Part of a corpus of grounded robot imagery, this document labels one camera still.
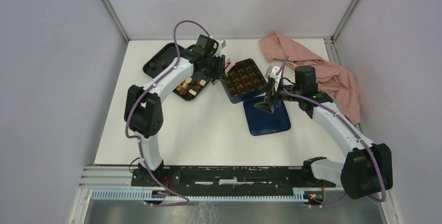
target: wrinkled pink fabric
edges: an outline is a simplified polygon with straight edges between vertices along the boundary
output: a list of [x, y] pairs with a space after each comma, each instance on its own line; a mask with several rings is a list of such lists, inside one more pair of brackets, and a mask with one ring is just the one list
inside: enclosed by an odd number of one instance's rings
[[268, 61], [284, 60], [289, 56], [289, 61], [296, 63], [297, 66], [313, 66], [319, 90], [331, 96], [339, 110], [353, 124], [361, 122], [359, 89], [350, 71], [341, 65], [322, 59], [303, 45], [276, 32], [261, 39], [260, 46]]

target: metal floor panel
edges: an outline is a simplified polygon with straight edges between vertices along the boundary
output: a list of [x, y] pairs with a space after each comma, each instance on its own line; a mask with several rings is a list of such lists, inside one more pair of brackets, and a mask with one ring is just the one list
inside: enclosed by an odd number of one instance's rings
[[[330, 200], [341, 195], [331, 194], [336, 197], [330, 196]], [[293, 202], [193, 202], [152, 208], [142, 201], [91, 200], [85, 223], [378, 224], [386, 221], [379, 203], [368, 198], [346, 198], [339, 204], [318, 209]]]

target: chocolate compartment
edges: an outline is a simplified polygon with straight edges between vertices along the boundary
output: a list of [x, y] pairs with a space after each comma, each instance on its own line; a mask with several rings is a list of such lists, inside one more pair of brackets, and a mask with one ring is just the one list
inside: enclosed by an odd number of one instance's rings
[[253, 59], [239, 61], [227, 73], [223, 81], [224, 89], [232, 103], [262, 94], [259, 89], [265, 85], [264, 76], [259, 71]]

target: black tray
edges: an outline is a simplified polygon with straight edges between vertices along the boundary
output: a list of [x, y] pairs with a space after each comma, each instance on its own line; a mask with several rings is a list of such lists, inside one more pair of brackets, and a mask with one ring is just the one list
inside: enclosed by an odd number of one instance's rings
[[[178, 45], [178, 48], [179, 48], [179, 50], [184, 49], [180, 45]], [[165, 61], [167, 63], [167, 65], [169, 66], [172, 63], [172, 61], [175, 59], [176, 56], [177, 56], [177, 51], [175, 49], [175, 44], [168, 43], [143, 66], [143, 72], [146, 75], [148, 75], [152, 78], [155, 78], [157, 75], [159, 75], [161, 72], [163, 72], [163, 70], [165, 70], [167, 68], [167, 67], [163, 68], [161, 66], [161, 62]], [[155, 69], [152, 69], [149, 67], [150, 63], [155, 63]], [[192, 94], [190, 94], [188, 92], [189, 92], [189, 90], [191, 90], [193, 88], [193, 86], [195, 86], [197, 84], [195, 84], [195, 85], [189, 84], [189, 87], [186, 89], [186, 92], [184, 95], [180, 95], [179, 92], [175, 88], [174, 93], [186, 101], [191, 101], [191, 100], [195, 99], [199, 94], [201, 94], [201, 92], [203, 92], [203, 90], [209, 85], [209, 82], [210, 82], [210, 79], [207, 78], [204, 75], [204, 73], [201, 71], [198, 71], [195, 74], [193, 74], [191, 76], [191, 78], [192, 78], [192, 80], [196, 80], [198, 78], [201, 78], [206, 81], [206, 85], [201, 86], [200, 90], [197, 92], [197, 94], [195, 96], [193, 96]]]

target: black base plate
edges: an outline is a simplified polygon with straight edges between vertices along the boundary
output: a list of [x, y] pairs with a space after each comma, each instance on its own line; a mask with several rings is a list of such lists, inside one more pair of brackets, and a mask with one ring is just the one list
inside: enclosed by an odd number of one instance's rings
[[[216, 167], [163, 166], [153, 173], [164, 185], [186, 196], [293, 196], [293, 188], [321, 188], [322, 180], [308, 179], [302, 167]], [[132, 186], [158, 186], [147, 170], [138, 164], [133, 170]], [[220, 184], [236, 179], [250, 184]], [[326, 187], [336, 185], [326, 181]]]

